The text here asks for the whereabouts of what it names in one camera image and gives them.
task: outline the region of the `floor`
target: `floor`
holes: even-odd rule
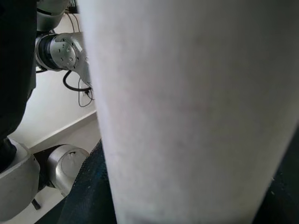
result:
[[[91,152],[99,140],[100,131],[98,121],[95,119],[78,130],[62,137],[57,141],[56,145],[71,144]],[[40,210],[35,210],[33,205],[30,204],[20,214],[2,224],[34,224],[58,204],[63,199],[63,196],[59,190],[45,187],[36,195],[35,199],[42,207]]]

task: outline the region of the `baseboard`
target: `baseboard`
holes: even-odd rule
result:
[[[38,142],[35,142],[28,148],[29,148],[30,152],[33,154],[43,151],[43,150],[55,145],[55,143],[58,142],[64,136],[71,134],[72,132],[76,131],[78,128],[83,127],[96,119],[97,119],[96,111],[90,112],[89,114],[72,122],[71,124],[44,137],[43,139],[39,140]]]

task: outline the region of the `white cylinder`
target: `white cylinder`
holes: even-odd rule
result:
[[[251,223],[298,120],[298,3],[80,4],[118,223]]]

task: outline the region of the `white wall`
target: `white wall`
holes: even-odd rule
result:
[[[72,15],[70,16],[77,32],[76,21]],[[72,32],[67,15],[64,15],[55,32]],[[78,93],[68,90],[63,85],[62,79],[65,73],[66,71],[47,71],[36,75],[36,88],[27,103],[23,120],[17,130],[10,135],[11,138],[31,148],[57,131],[95,112],[94,102],[88,107],[79,107]],[[78,74],[72,72],[67,81],[72,86],[78,86],[78,79]],[[81,104],[89,101],[87,96],[80,95],[80,98]]]

